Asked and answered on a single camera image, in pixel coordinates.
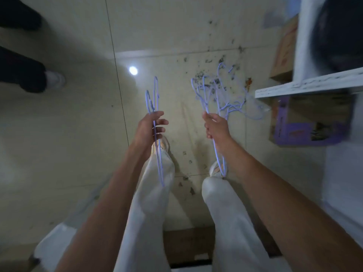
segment sneaker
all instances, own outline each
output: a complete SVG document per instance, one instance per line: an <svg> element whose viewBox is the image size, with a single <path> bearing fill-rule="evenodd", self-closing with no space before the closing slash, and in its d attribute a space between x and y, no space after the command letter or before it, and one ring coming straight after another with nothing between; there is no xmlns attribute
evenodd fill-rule
<svg viewBox="0 0 363 272"><path fill-rule="evenodd" d="M46 71L45 77L47 79L46 89L60 89L66 83L66 78L60 73L55 73L53 71Z"/></svg>
<svg viewBox="0 0 363 272"><path fill-rule="evenodd" d="M157 140L157 144L155 146L155 142L152 145L152 149L151 149L151 153L156 153L157 152L157 148L159 148L159 141L160 141L160 148L162 151L168 152L169 151L169 142L166 139L166 137L163 135L163 137L159 140Z"/></svg>
<svg viewBox="0 0 363 272"><path fill-rule="evenodd" d="M218 165L218 161L215 161L212 166L209 168L209 175L211 177L221 178L223 179L221 169Z"/></svg>

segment left hand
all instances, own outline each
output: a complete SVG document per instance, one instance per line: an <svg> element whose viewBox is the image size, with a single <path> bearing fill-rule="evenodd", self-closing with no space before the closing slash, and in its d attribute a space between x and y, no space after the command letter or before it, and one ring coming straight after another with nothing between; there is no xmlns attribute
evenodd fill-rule
<svg viewBox="0 0 363 272"><path fill-rule="evenodd" d="M132 144L141 151L143 161L145 162L151 155L151 146L154 143L154 121L155 125L168 125L169 121L160 119L164 114L163 111L153 112L146 114L142 120L139 121L135 138ZM164 127L157 127L157 139L163 137L161 133L165 132Z"/></svg>

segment white shelf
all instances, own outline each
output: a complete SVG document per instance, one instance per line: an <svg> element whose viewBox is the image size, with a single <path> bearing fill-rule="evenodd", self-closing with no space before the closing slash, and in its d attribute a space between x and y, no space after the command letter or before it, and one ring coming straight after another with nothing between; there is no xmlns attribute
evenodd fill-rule
<svg viewBox="0 0 363 272"><path fill-rule="evenodd" d="M363 86L363 68L356 68L340 73L331 73L319 77L308 78L300 82L290 82L279 86L255 91L255 98L279 95L319 92Z"/></svg>
<svg viewBox="0 0 363 272"><path fill-rule="evenodd" d="M293 82L255 91L255 98L363 86L363 68L340 73L316 64L310 50L316 17L325 0L301 0Z"/></svg>

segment forearm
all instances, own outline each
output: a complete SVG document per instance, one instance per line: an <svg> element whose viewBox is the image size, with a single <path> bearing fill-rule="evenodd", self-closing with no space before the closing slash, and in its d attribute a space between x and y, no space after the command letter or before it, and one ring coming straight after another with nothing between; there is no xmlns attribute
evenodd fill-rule
<svg viewBox="0 0 363 272"><path fill-rule="evenodd" d="M143 163L139 150L131 144L98 205L64 253L57 272L113 271Z"/></svg>
<svg viewBox="0 0 363 272"><path fill-rule="evenodd" d="M223 155L294 269L341 271L363 265L361 248L317 205L235 141L226 142Z"/></svg>

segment tangled hangers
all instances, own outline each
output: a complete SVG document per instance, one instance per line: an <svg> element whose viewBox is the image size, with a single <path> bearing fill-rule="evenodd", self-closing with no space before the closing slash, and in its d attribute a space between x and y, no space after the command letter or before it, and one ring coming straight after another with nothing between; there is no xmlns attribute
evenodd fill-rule
<svg viewBox="0 0 363 272"><path fill-rule="evenodd" d="M157 82L157 77L154 77L154 90L153 90L153 101L150 98L150 94L149 91L146 90L145 92L145 102L146 102L146 108L149 114L151 114L152 112L156 112L159 110L159 86L158 86L158 82ZM154 121L154 142L155 142L155 147L157 149L157 127L156 127L156 122ZM159 152L160 154L158 154L157 152L157 171L159 174L159 180L161 183L161 186L164 187L164 178L163 178L163 163L161 161L161 146L160 146L160 139L159 139Z"/></svg>
<svg viewBox="0 0 363 272"><path fill-rule="evenodd" d="M254 104L256 105L257 109L261 112L261 116L259 116L259 117L249 116L242 109L243 105L246 103L246 97L250 96L250 95L248 94L248 91L246 90L246 88L243 86L242 82L239 79L236 79L236 81L238 82L238 84L242 88L243 92L245 93L245 97L243 98L243 101L236 100L236 101L230 103L229 97L228 97L228 95L225 93L225 91L223 89L224 88L223 87L223 82L222 82L222 80L221 80L221 78L219 76L220 68L226 68L226 65L224 63L220 63L218 65L216 78L213 78L213 77L210 77L210 76L203 76L202 77L202 84L199 84L198 81L195 78L191 79L192 88L193 88L193 90L194 90L194 92L196 94L196 99L200 101L200 103L202 105L202 109L209 114L208 103L209 103L209 100L211 98L211 94L214 94L214 92L215 92L215 95L216 95L215 101L217 103L219 116L221 116L221 111L225 111L224 118L226 120L228 120L228 115L231 112L238 111L238 112L243 113L246 117L248 117L250 119L253 119L253 120L262 119L263 114L264 114L264 108L263 108L263 106L259 105L256 101L254 101ZM230 68L230 70L228 71L228 74L231 74L233 68L234 68L233 66ZM208 86L205 85L205 82L204 82L205 78L211 78L212 79L211 85L208 85ZM213 139L213 146L214 146L214 152L215 152L215 155L216 155L218 166L219 166L219 168L221 170L222 175L225 177L226 172L227 172L226 165L225 165L225 160L224 160L224 157L222 156L222 162L223 162L223 169L222 169L219 158L218 158L216 143L215 143L214 139Z"/></svg>

